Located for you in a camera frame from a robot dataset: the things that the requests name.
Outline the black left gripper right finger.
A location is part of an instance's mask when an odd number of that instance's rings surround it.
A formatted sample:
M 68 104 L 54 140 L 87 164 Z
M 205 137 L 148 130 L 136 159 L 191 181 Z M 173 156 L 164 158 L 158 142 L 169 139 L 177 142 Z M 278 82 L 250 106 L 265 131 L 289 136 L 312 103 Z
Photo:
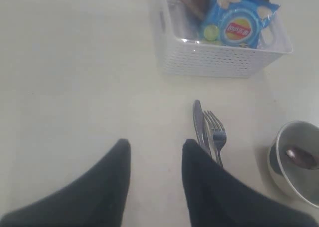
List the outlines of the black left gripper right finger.
M 182 149 L 182 183 L 193 227 L 317 227 L 221 168 L 193 139 Z

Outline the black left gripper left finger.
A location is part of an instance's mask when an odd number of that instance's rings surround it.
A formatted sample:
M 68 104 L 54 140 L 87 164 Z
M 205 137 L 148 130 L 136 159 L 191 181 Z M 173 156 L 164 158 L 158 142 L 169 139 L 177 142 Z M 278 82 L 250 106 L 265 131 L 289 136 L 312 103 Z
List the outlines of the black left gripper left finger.
M 64 188 L 5 214 L 2 227 L 120 227 L 131 176 L 131 146 L 120 139 Z

